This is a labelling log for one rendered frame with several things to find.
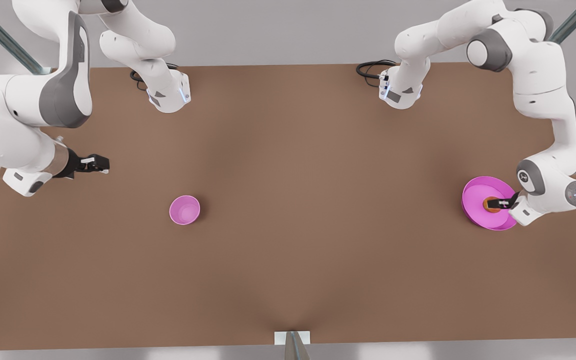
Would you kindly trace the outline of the magenta plate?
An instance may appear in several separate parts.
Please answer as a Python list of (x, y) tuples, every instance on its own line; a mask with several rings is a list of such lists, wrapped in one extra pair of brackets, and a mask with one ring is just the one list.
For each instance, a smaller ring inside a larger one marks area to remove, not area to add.
[(496, 177), (481, 176), (471, 179), (462, 191), (461, 205), (464, 214), (476, 225), (493, 231), (505, 231), (517, 222), (507, 209), (490, 212), (484, 203), (488, 198), (510, 199), (515, 191), (509, 184)]

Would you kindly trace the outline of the pink bowl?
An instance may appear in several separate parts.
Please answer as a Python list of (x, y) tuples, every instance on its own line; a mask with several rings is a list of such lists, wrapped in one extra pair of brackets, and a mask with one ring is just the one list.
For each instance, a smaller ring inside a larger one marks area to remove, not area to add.
[(194, 223), (201, 214), (201, 203), (189, 194), (174, 199), (169, 206), (169, 217), (179, 225)]

